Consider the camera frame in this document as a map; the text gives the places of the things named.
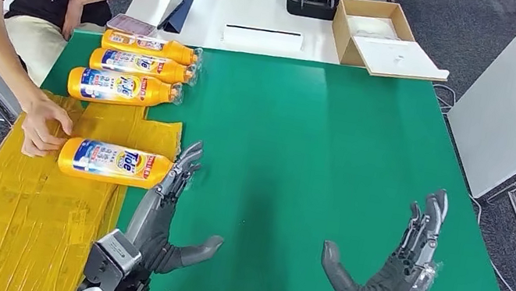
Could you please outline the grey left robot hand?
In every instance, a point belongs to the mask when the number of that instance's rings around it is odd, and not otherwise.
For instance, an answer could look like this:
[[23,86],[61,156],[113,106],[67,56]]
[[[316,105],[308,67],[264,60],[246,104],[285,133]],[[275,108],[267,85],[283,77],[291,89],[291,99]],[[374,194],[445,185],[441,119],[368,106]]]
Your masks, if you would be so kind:
[[176,206],[190,178],[201,167],[203,146],[199,140],[184,149],[163,180],[142,197],[130,220],[125,237],[140,251],[144,270],[165,274],[185,268],[209,260],[223,245],[224,239],[218,235],[186,247],[169,241]]

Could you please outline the person's left hand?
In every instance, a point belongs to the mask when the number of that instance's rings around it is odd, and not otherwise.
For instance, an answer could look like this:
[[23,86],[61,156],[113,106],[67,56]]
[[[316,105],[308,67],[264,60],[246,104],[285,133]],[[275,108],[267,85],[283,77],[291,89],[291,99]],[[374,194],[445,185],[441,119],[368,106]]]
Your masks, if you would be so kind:
[[68,2],[61,29],[62,36],[66,41],[70,39],[76,27],[80,25],[84,4],[84,0],[69,0]]

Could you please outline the person's right hand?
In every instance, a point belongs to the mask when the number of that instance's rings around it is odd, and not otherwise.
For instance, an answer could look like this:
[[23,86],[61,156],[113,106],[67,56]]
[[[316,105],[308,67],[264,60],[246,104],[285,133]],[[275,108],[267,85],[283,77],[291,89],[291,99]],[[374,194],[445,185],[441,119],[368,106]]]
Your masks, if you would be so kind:
[[72,134],[73,122],[67,111],[49,99],[41,90],[35,91],[25,102],[23,111],[26,117],[21,126],[24,133],[21,152],[30,158],[45,156],[61,148],[65,143],[65,139],[56,137],[51,132],[48,127],[49,122],[57,122],[64,134]]

